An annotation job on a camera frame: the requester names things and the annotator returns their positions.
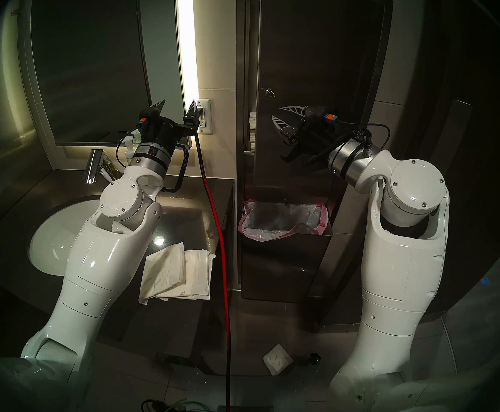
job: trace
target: red and black cable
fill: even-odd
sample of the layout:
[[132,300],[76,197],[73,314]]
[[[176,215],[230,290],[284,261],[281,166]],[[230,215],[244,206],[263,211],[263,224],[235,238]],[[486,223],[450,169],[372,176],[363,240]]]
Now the red and black cable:
[[208,187],[208,181],[206,179],[205,165],[202,159],[201,144],[198,141],[198,133],[195,130],[194,141],[197,146],[198,154],[198,165],[201,169],[202,182],[205,186],[206,195],[208,196],[208,202],[210,202],[210,207],[212,208],[212,214],[214,215],[214,221],[216,229],[218,230],[219,245],[221,250],[221,274],[223,277],[223,301],[225,309],[225,331],[227,334],[227,366],[225,374],[225,405],[227,407],[227,412],[231,411],[231,325],[229,323],[229,302],[227,300],[227,272],[225,266],[225,244],[223,241],[223,234],[221,232],[221,224],[219,222],[218,213],[214,205],[214,200],[212,199],[212,194],[210,193],[210,188]]

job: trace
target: red cable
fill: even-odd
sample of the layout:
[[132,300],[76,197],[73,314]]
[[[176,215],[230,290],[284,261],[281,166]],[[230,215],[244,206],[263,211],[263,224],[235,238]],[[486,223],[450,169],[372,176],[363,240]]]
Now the red cable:
[[[216,224],[216,229],[218,230],[218,236],[219,236],[219,245],[220,245],[220,250],[221,250],[221,273],[223,277],[223,302],[224,302],[224,308],[225,308],[225,329],[226,329],[226,334],[227,334],[227,354],[229,354],[229,349],[230,349],[230,327],[229,327],[229,304],[227,301],[227,271],[226,271],[226,266],[225,266],[225,244],[223,242],[223,233],[221,232],[221,225],[219,223],[219,218],[218,218],[218,213],[216,212],[216,208],[214,205],[214,200],[212,199],[212,194],[210,193],[210,188],[208,187],[208,180],[206,179],[206,175],[202,174],[202,179],[205,181],[205,187],[206,187],[206,192],[208,194],[208,199],[210,200],[210,205],[212,207],[212,214],[214,214],[214,221]],[[229,398],[229,393],[227,393],[227,398],[226,398],[226,403],[227,403],[227,412],[231,411],[231,399]]]

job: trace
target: trash can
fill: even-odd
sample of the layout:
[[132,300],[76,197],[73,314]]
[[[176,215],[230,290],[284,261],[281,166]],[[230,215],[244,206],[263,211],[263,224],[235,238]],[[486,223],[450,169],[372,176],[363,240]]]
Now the trash can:
[[303,301],[332,236],[326,207],[247,201],[238,231],[241,296]]

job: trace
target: green wire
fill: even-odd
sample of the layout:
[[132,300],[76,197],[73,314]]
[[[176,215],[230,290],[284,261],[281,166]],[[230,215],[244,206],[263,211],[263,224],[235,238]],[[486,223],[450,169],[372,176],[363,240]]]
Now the green wire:
[[178,406],[183,406],[183,405],[197,405],[197,406],[201,407],[205,412],[212,412],[210,409],[208,409],[208,407],[206,405],[200,403],[199,401],[180,401],[178,403],[174,403],[172,406],[170,406],[164,412],[168,412],[169,410],[174,410]]

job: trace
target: white sink basin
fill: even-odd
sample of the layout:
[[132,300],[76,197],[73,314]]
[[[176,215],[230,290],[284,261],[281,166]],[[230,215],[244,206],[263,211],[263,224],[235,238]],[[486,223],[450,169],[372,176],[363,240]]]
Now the white sink basin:
[[69,205],[42,223],[29,246],[31,263],[44,273],[63,276],[69,250],[84,222],[95,213],[99,204],[99,199],[91,199]]

